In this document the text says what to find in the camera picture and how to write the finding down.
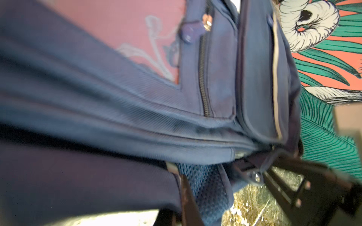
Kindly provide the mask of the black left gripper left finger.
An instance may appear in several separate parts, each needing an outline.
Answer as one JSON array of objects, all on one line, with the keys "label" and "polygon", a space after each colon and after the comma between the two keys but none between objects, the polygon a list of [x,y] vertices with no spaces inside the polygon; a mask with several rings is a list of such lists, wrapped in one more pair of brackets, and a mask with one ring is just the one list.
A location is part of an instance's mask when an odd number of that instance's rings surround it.
[{"label": "black left gripper left finger", "polygon": [[176,226],[177,216],[171,210],[160,210],[153,226]]}]

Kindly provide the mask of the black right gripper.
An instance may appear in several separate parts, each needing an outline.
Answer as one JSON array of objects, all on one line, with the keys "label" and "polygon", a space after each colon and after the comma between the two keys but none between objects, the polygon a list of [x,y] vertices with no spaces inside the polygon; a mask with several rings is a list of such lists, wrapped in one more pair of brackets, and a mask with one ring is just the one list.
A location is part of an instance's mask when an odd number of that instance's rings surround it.
[{"label": "black right gripper", "polygon": [[362,184],[326,165],[280,157],[273,167],[302,175],[294,191],[270,168],[264,183],[293,226],[360,226]]}]

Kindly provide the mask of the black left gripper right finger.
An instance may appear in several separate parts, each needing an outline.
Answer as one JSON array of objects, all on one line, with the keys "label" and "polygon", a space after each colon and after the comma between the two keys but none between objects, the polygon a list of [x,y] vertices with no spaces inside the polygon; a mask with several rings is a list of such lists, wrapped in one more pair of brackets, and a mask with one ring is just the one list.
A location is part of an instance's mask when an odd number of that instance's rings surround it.
[{"label": "black left gripper right finger", "polygon": [[195,202],[189,181],[185,175],[181,175],[182,195],[182,225],[183,226],[204,226],[198,206]]}]

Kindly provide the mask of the navy blue school backpack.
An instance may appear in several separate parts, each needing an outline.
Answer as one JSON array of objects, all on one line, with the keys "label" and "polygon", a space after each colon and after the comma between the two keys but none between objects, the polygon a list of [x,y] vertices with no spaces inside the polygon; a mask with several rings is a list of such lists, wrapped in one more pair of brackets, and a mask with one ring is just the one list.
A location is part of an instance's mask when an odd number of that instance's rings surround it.
[{"label": "navy blue school backpack", "polygon": [[171,210],[205,226],[300,142],[272,1],[1,1],[1,224]]}]

